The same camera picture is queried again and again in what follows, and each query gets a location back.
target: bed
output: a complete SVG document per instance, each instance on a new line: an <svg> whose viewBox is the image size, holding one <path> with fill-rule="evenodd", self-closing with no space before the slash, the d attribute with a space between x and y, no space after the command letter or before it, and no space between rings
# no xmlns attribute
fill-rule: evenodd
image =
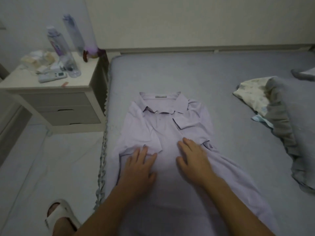
<svg viewBox="0 0 315 236"><path fill-rule="evenodd" d="M306 51L155 53L122 55L112 60L108 116L100 158L96 207L104 200L106 154L111 154L130 102L138 92L181 91L204 103L215 128L219 151L240 165L270 204L283 235L313 235L315 196L300 190L291 175L292 159L281 140L253 111L232 95L243 81L266 76L293 78L293 68L314 67Z"/></svg>

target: slipper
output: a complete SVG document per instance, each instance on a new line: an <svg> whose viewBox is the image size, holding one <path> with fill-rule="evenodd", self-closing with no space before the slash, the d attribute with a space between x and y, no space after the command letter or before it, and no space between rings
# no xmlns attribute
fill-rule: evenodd
<svg viewBox="0 0 315 236"><path fill-rule="evenodd" d="M59 203L59 205L56 207L56 209L45 219L45 224L48 228L48 230L53 233L53 227L55 226L55 223L60 218L68 218L72 225L76 227L78 230L81 226L80 222L77 220L77 218L74 216L70 205L63 199L58 199L50 204L50 207L55 204Z"/></svg>

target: white nightstand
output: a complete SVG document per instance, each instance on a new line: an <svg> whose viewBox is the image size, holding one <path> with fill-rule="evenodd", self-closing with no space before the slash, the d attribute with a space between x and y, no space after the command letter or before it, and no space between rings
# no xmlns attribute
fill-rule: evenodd
<svg viewBox="0 0 315 236"><path fill-rule="evenodd" d="M37 76L18 67L0 83L0 90L11 94L53 133L104 131L108 60L85 63L76 52L73 57L82 73L77 78L40 84Z"/></svg>

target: bottle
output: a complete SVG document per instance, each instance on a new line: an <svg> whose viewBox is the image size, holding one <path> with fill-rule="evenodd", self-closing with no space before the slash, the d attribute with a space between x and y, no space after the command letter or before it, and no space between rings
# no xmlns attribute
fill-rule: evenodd
<svg viewBox="0 0 315 236"><path fill-rule="evenodd" d="M47 31L48 40L55 49L68 75L72 78L80 76L81 71L78 69L77 64L71 54L70 48L63 35L59 33L53 26L48 26Z"/></svg>
<svg viewBox="0 0 315 236"><path fill-rule="evenodd" d="M63 15L63 22L65 24L65 27L68 30L68 33L72 39L73 45L76 48L79 56L83 55L84 51L84 40L83 37L79 31L79 28L77 26L77 23L73 19L73 17L70 14L65 14Z"/></svg>

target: white floor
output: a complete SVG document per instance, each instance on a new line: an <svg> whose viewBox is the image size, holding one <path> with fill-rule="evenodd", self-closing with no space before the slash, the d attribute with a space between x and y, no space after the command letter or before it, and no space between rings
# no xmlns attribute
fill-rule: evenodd
<svg viewBox="0 0 315 236"><path fill-rule="evenodd" d="M83 223L95 205L103 133L48 136L31 118L0 168L0 235L50 235L50 203L68 201Z"/></svg>

